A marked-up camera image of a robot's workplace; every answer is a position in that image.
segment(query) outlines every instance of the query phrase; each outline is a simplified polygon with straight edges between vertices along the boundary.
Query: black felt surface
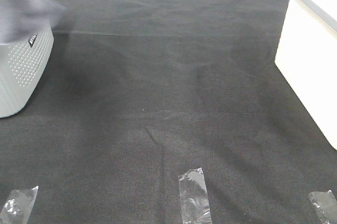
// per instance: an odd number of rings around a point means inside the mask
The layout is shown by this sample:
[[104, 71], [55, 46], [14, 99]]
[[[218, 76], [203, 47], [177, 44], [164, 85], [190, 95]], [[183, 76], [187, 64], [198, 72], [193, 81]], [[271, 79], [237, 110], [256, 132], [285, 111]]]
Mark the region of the black felt surface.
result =
[[274, 64], [288, 0], [57, 0], [26, 108], [0, 120], [0, 200], [28, 223], [182, 223], [202, 167], [213, 223], [319, 223], [337, 155]]

